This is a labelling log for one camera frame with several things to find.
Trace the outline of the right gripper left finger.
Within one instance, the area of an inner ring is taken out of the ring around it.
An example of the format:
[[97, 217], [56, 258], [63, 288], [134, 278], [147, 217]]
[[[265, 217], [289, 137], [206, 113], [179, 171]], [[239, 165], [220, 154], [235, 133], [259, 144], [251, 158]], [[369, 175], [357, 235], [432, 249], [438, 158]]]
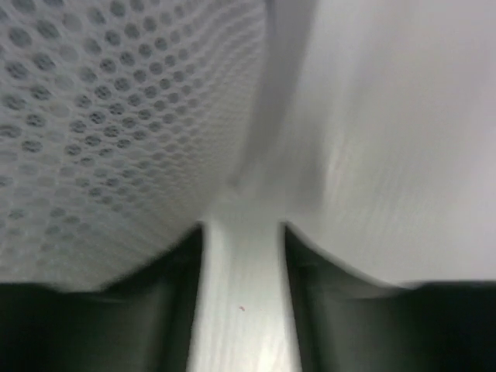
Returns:
[[1, 286], [3, 371], [184, 371], [203, 230], [100, 291]]

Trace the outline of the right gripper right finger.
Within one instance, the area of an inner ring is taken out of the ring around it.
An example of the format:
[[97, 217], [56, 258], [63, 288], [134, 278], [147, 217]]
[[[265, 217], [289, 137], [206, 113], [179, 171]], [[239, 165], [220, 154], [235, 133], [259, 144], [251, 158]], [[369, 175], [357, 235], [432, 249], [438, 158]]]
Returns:
[[291, 306], [304, 371], [493, 371], [495, 285], [375, 284], [283, 227]]

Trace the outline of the blue-zip mesh laundry bag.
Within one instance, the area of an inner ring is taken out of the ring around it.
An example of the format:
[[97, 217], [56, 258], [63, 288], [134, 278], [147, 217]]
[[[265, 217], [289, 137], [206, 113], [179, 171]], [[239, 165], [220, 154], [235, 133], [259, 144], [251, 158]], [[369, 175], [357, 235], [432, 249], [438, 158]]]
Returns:
[[3, 1], [1, 280], [101, 288], [280, 135], [314, 1]]

